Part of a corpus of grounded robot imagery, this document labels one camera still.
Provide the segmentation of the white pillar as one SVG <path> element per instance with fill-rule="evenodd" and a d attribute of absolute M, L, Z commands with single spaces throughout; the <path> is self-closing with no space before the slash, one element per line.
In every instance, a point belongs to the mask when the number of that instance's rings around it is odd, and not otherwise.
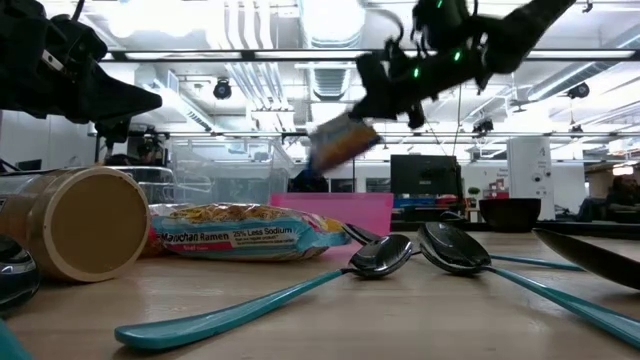
<path fill-rule="evenodd" d="M 550 139 L 543 136 L 511 138 L 507 143 L 507 165 L 510 197 L 540 199 L 538 219 L 554 220 Z"/>

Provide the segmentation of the clear plastic bin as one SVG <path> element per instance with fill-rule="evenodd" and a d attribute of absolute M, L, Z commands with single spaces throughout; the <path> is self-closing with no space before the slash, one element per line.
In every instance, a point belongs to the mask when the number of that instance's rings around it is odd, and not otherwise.
<path fill-rule="evenodd" d="M 267 205 L 294 175 L 292 159 L 273 139 L 176 139 L 170 168 L 173 200 L 189 205 Z"/>

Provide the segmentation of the seasoning jar with tan lid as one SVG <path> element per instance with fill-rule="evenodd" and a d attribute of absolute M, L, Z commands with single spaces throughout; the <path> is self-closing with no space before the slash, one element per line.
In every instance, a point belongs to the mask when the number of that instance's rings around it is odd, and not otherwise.
<path fill-rule="evenodd" d="M 0 235 L 28 251 L 51 279 L 120 276 L 141 255 L 150 222 L 140 186 L 110 167 L 0 175 Z"/>

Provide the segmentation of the clear plastic tray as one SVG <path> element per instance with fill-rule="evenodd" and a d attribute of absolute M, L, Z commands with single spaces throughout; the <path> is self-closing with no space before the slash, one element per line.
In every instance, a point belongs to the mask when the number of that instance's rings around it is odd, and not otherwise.
<path fill-rule="evenodd" d="M 148 203 L 203 205 L 213 202 L 213 183 L 202 175 L 174 172 L 166 167 L 113 166 L 133 180 L 145 193 Z"/>

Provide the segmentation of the blue ramen noodle packet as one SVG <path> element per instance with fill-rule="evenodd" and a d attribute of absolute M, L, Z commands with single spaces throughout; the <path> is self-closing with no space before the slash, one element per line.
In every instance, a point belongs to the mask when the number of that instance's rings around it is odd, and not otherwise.
<path fill-rule="evenodd" d="M 142 255 L 223 261 L 294 261 L 348 245 L 344 225 L 317 214 L 242 203 L 154 204 Z"/>

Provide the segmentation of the person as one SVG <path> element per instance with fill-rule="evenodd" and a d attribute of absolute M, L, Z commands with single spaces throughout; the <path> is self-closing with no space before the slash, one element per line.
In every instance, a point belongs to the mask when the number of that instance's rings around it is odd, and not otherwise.
<path fill-rule="evenodd" d="M 605 198 L 585 198 L 577 219 L 640 224 L 640 185 L 631 175 L 615 176 Z"/>
<path fill-rule="evenodd" d="M 329 183 L 327 179 L 309 169 L 303 169 L 296 177 L 289 180 L 290 193 L 327 193 Z"/>
<path fill-rule="evenodd" d="M 133 143 L 106 142 L 106 154 L 102 161 L 105 166 L 162 166 L 158 158 L 162 147 L 153 141 L 134 141 Z"/>

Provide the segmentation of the large black monitor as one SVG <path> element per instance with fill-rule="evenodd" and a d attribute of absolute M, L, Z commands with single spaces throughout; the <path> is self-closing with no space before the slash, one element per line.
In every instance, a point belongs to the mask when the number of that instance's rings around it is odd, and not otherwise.
<path fill-rule="evenodd" d="M 392 155 L 390 189 L 395 195 L 461 196 L 461 167 L 455 156 Z"/>

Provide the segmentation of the black object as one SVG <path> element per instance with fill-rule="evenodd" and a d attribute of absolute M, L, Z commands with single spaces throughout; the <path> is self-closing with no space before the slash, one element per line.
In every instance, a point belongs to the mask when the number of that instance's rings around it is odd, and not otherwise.
<path fill-rule="evenodd" d="M 0 360 L 32 360 L 5 319 L 34 297 L 40 279 L 31 254 L 15 240 L 0 235 Z"/>

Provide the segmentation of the pink plastic bin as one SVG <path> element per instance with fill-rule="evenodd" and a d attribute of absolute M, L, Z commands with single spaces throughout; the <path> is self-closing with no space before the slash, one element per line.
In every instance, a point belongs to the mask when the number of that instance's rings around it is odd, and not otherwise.
<path fill-rule="evenodd" d="M 380 236 L 391 232 L 391 193 L 277 193 L 270 204 L 329 217 Z"/>

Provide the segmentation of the silver ventilation duct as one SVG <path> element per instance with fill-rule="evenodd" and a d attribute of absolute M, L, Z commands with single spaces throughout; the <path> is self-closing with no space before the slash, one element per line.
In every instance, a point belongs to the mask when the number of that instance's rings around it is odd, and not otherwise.
<path fill-rule="evenodd" d="M 307 48 L 356 49 L 361 43 L 366 11 L 359 0 L 297 0 Z M 312 93 L 319 100 L 340 100 L 351 79 L 349 69 L 312 69 Z"/>

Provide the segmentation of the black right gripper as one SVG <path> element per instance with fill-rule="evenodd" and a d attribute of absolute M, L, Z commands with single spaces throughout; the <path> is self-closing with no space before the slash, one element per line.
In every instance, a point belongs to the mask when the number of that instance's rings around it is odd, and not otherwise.
<path fill-rule="evenodd" d="M 397 121 L 398 115 L 405 113 L 410 129 L 422 127 L 426 122 L 422 106 L 426 95 L 417 92 L 421 76 L 434 60 L 421 44 L 415 56 L 408 56 L 393 38 L 385 41 L 382 50 L 358 56 L 357 71 L 366 94 L 348 111 L 348 117 Z"/>

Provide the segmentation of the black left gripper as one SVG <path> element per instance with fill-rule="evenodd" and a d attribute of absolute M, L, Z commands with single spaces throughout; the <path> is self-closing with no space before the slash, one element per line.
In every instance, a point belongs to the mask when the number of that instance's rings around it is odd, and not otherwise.
<path fill-rule="evenodd" d="M 37 0 L 0 0 L 0 109 L 97 122 L 107 146 L 125 143 L 130 118 L 163 101 L 99 69 L 107 46 L 77 20 L 83 4 L 78 0 L 71 16 L 49 18 Z"/>

